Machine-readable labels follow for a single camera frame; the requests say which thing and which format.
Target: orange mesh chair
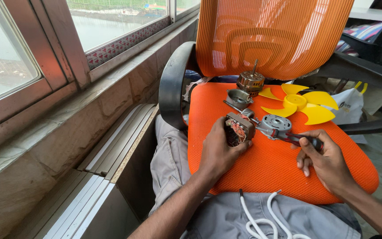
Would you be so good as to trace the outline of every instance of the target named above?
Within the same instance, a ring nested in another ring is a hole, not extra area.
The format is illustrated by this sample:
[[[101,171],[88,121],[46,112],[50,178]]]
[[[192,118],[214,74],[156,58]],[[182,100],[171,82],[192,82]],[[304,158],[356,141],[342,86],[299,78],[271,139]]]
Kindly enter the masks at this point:
[[[203,76],[238,75],[249,71],[258,59],[256,71],[265,77],[295,79],[319,69],[313,76],[363,81],[382,88],[382,67],[366,60],[334,52],[347,21],[352,0],[203,0],[200,7],[197,43],[179,46],[168,61],[160,81],[159,106],[163,119],[175,128],[188,128],[188,163],[191,173],[199,166],[202,142],[220,116],[235,112],[222,101],[235,84],[198,85],[191,94],[189,125],[183,120],[182,84],[185,70]],[[280,87],[272,93],[284,97]],[[260,106],[282,108],[279,101],[253,98],[249,106],[256,116]],[[323,128],[342,148],[346,163],[367,192],[378,186],[378,174],[368,157],[348,134],[382,132],[382,120],[348,125],[325,122],[305,125],[307,117],[296,112],[288,117],[292,133]],[[295,164],[298,150],[290,144],[270,140],[257,131],[253,146],[211,189],[224,191],[274,192],[312,204],[339,200],[328,193],[311,169],[306,178]]]

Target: green field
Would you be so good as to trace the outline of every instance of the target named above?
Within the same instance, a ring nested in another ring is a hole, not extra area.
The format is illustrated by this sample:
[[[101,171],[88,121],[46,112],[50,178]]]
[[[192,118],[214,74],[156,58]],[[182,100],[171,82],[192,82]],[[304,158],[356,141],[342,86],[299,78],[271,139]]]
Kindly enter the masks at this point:
[[[188,8],[197,0],[177,0],[178,8]],[[157,4],[166,6],[165,0],[68,0],[67,4],[71,9],[100,10],[102,8],[131,7],[135,9],[143,8],[146,4]]]

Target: yellow fan blade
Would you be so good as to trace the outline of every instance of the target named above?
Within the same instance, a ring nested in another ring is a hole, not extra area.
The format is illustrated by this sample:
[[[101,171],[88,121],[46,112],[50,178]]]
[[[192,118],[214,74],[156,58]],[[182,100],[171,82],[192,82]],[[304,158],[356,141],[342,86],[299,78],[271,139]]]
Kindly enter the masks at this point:
[[[264,96],[264,97],[268,97],[268,98],[271,98],[274,100],[280,100],[272,94],[272,92],[270,91],[270,88],[263,89],[262,91],[259,92],[259,95]]]
[[[303,112],[309,118],[305,125],[316,125],[332,120],[335,115],[322,106],[307,103],[306,107],[300,112]]]
[[[338,105],[335,100],[324,91],[313,91],[302,95],[306,98],[308,103],[329,106],[335,110],[338,110]]]
[[[269,114],[275,114],[282,117],[289,117],[290,115],[294,114],[294,112],[297,110],[297,106],[291,106],[291,107],[287,107],[287,108],[283,108],[279,110],[269,109],[263,106],[261,107],[264,111],[268,112]]]
[[[285,94],[297,94],[300,90],[309,89],[309,87],[292,84],[282,84],[281,88],[285,92]]]

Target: electrical wire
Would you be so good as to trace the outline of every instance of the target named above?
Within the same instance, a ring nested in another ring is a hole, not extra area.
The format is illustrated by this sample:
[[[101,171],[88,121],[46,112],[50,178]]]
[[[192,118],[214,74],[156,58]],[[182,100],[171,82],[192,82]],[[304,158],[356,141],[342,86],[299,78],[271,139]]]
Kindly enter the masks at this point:
[[[287,234],[287,239],[310,239],[310,237],[303,235],[303,234],[292,235],[291,232],[288,230],[288,228],[278,219],[278,217],[273,212],[272,205],[271,205],[272,199],[280,192],[281,192],[281,190],[278,190],[277,192],[274,192],[269,196],[268,202],[267,202],[269,213],[271,214],[271,216],[273,217],[275,222],[282,228],[282,230],[285,231],[285,233]],[[250,212],[247,209],[247,206],[246,206],[245,201],[244,201],[243,191],[241,189],[240,189],[240,200],[241,200],[241,205],[243,206],[244,212],[247,215],[247,218],[249,220],[249,222],[247,222],[247,224],[246,224],[246,229],[247,229],[248,233],[250,233],[252,236],[256,237],[257,239],[268,239],[268,237],[262,232],[262,230],[260,230],[259,226],[257,225],[258,223],[259,224],[264,223],[264,224],[269,224],[270,226],[272,226],[273,239],[278,239],[278,229],[271,220],[269,220],[269,219],[254,220],[253,219],[253,217],[251,216]],[[254,232],[250,228],[250,225],[253,225],[256,232]]]

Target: grey pants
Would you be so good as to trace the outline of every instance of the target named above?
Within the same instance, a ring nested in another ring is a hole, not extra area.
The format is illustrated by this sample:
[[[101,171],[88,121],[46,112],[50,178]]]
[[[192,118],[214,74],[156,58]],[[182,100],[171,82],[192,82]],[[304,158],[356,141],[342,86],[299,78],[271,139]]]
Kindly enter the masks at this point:
[[[191,177],[187,136],[167,124],[160,115],[156,118],[155,128],[158,145],[150,167],[156,199],[150,215]],[[270,193],[244,193],[244,200],[255,220],[267,218],[276,224],[267,210],[269,195]],[[312,239],[361,238],[360,225],[346,204],[316,206],[277,195],[272,208],[293,234],[305,234]],[[183,238],[253,238],[245,229],[248,221],[238,192],[216,196],[208,194],[193,215]],[[285,232],[278,225],[277,228],[279,238],[286,238]],[[268,238],[273,236],[270,226],[260,225],[260,229]]]

